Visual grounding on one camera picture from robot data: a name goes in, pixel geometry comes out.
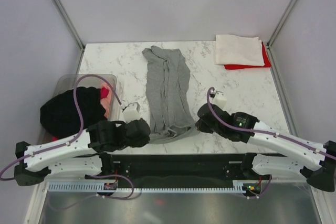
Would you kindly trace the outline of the clear plastic bin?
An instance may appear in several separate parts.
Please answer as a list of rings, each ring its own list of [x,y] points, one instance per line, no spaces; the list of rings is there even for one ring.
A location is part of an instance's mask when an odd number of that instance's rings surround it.
[[[78,87],[79,82],[88,77],[95,77],[107,83],[118,103],[121,103],[114,87],[105,78],[96,74],[87,74],[78,78],[72,90],[57,95],[40,108],[41,125],[52,136],[66,137],[71,133],[77,133],[77,135],[63,143],[51,142],[49,147],[34,151],[35,155],[61,147],[74,147],[85,127],[107,120],[103,115],[105,109],[100,104],[100,89]]]

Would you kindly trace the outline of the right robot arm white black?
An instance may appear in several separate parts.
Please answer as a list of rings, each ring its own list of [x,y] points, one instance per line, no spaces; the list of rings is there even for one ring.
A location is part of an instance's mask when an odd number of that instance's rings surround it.
[[[229,114],[212,104],[204,104],[197,115],[196,127],[201,132],[277,152],[275,156],[246,153],[240,166],[245,178],[299,177],[319,190],[335,191],[335,142],[320,144],[279,133],[255,116],[244,112]]]

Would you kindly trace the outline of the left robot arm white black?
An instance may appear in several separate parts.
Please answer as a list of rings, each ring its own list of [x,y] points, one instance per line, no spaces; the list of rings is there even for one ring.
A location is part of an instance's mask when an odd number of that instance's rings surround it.
[[[14,168],[14,179],[20,186],[31,186],[52,177],[111,178],[115,173],[112,152],[143,147],[149,141],[150,127],[144,119],[129,123],[100,121],[80,136],[42,145],[22,141],[16,144],[19,163]]]

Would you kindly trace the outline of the grey t shirt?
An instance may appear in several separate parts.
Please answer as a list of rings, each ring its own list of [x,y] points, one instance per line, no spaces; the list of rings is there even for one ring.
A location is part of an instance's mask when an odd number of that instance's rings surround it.
[[[190,69],[179,49],[142,51],[147,60],[145,94],[150,111],[150,144],[167,144],[198,134],[187,101]]]

